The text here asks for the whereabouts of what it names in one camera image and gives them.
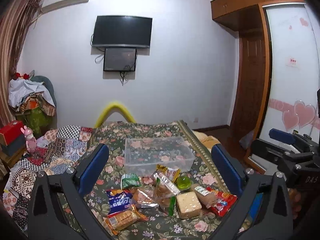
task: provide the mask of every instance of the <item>barcode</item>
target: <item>barcode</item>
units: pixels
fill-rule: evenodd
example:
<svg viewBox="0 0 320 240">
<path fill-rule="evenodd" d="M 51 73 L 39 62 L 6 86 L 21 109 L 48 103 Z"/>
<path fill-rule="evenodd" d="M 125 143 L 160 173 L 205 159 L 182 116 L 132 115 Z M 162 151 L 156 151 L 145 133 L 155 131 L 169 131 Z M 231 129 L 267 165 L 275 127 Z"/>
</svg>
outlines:
<svg viewBox="0 0 320 240">
<path fill-rule="evenodd" d="M 116 217 L 109 218 L 109 221 L 112 227 L 118 223 Z"/>
</svg>

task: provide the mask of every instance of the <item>square bread loaf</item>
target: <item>square bread loaf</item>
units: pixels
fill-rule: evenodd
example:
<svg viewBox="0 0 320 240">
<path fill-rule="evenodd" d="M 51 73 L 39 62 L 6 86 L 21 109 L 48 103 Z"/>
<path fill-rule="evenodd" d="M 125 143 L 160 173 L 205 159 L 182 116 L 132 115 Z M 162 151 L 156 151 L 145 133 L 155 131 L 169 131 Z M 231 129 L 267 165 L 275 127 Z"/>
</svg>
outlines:
<svg viewBox="0 0 320 240">
<path fill-rule="evenodd" d="M 177 205 L 181 219 L 198 216 L 202 208 L 196 193 L 193 191 L 177 195 Z"/>
</svg>

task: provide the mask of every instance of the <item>transparent plastic box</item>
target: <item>transparent plastic box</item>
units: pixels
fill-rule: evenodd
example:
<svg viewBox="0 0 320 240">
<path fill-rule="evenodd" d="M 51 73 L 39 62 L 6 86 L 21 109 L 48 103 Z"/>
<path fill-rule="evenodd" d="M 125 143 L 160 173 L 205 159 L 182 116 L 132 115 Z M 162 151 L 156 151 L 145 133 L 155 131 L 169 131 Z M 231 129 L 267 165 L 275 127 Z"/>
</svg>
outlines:
<svg viewBox="0 0 320 240">
<path fill-rule="evenodd" d="M 124 170 L 138 176 L 151 176 L 161 164 L 190 171 L 195 155 L 182 137 L 126 139 Z"/>
</svg>

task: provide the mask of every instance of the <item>baseboard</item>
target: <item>baseboard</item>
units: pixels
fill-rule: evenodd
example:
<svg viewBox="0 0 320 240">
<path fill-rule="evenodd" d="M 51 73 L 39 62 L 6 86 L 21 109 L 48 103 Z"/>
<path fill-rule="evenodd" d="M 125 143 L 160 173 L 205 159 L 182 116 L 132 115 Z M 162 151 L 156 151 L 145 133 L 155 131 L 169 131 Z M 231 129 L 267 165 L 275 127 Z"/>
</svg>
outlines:
<svg viewBox="0 0 320 240">
<path fill-rule="evenodd" d="M 207 127 L 207 128 L 199 128 L 199 129 L 193 129 L 194 131 L 197 132 L 207 132 L 207 131 L 212 131 L 212 130 L 217 130 L 217 129 L 223 129 L 223 128 L 227 128 L 229 129 L 230 126 L 225 124 L 225 125 L 218 125 L 218 126 L 214 126 L 214 127 Z"/>
</svg>

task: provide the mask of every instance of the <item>bed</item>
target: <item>bed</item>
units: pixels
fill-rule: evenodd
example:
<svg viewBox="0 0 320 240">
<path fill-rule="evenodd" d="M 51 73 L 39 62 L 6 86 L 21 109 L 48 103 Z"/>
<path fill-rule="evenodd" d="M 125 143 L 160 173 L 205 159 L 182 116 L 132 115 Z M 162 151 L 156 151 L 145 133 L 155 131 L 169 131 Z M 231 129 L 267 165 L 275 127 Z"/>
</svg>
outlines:
<svg viewBox="0 0 320 240">
<path fill-rule="evenodd" d="M 125 139 L 180 136 L 185 139 L 196 156 L 191 170 L 185 172 L 185 175 L 194 183 L 228 192 L 207 148 L 219 141 L 208 138 L 204 134 L 192 132 L 183 121 L 158 125 L 108 122 L 96 129 L 66 126 L 50 130 L 38 139 L 37 155 L 23 159 L 11 170 L 3 195 L 4 206 L 19 228 L 27 234 L 28 200 L 36 173 L 44 170 L 48 175 L 61 174 L 68 167 L 76 167 L 82 159 L 93 152 L 99 143 L 105 143 L 109 147 L 109 160 L 92 191 L 84 197 L 84 200 L 97 220 L 108 230 L 103 220 L 109 212 L 108 196 L 105 190 L 120 188 L 120 178 L 125 173 L 123 167 Z M 143 178 L 143 183 L 147 185 L 151 180 L 147 177 Z M 63 194 L 60 194 L 59 198 L 70 226 L 81 232 Z M 207 209 L 203 209 L 199 217 L 187 220 L 181 220 L 177 213 L 167 216 L 158 208 L 144 209 L 142 212 L 149 217 L 147 222 L 137 222 L 129 226 L 114 236 L 114 239 L 182 240 L 193 237 L 205 240 L 220 224 L 220 219 Z M 249 222 L 246 220 L 241 230 L 248 227 Z"/>
</svg>

